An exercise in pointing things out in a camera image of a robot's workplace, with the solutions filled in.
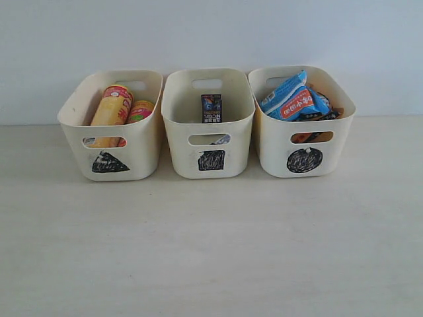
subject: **can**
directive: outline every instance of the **can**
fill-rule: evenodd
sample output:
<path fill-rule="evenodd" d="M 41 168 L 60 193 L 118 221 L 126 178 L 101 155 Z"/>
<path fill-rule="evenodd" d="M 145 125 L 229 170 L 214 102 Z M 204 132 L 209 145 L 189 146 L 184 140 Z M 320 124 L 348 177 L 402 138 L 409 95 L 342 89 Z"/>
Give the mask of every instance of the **can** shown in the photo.
<path fill-rule="evenodd" d="M 122 85 L 111 85 L 104 92 L 91 125 L 125 124 L 131 109 L 134 96 Z M 87 147 L 116 147 L 119 137 L 88 137 L 84 140 Z"/>
<path fill-rule="evenodd" d="M 148 117 L 154 109 L 154 103 L 146 100 L 138 100 L 134 102 L 131 108 L 130 114 L 126 120 L 126 124 L 135 123 Z M 120 138 L 118 147 L 124 147 L 126 140 Z"/>

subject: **blue snack package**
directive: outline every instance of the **blue snack package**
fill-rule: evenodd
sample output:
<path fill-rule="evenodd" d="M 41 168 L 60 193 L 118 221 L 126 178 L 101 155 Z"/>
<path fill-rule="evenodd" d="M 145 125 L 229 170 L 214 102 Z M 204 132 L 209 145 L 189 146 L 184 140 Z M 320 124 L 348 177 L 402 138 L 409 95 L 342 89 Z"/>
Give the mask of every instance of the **blue snack package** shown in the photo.
<path fill-rule="evenodd" d="M 330 108 L 320 96 L 305 86 L 306 80 L 307 74 L 302 71 L 282 83 L 260 103 L 263 112 L 282 121 L 294 121 L 305 114 L 329 113 Z"/>

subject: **black triangle drawing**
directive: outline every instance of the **black triangle drawing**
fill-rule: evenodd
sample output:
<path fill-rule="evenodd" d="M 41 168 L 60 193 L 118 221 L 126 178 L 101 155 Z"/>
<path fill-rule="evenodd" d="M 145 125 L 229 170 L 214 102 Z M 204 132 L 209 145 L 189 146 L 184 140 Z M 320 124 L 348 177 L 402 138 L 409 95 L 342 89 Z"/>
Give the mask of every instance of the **black triangle drawing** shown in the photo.
<path fill-rule="evenodd" d="M 110 153 L 101 151 L 93 163 L 94 173 L 116 173 L 130 170 L 124 163 L 120 162 Z"/>

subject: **table surface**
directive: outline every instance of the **table surface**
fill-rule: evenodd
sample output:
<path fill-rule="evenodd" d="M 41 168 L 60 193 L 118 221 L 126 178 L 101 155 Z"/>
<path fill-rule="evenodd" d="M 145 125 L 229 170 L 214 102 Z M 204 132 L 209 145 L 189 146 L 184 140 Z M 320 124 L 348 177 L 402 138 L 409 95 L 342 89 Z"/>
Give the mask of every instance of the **table surface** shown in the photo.
<path fill-rule="evenodd" d="M 423 116 L 356 118 L 338 168 L 79 172 L 60 126 L 0 127 L 0 315 L 423 316 Z"/>

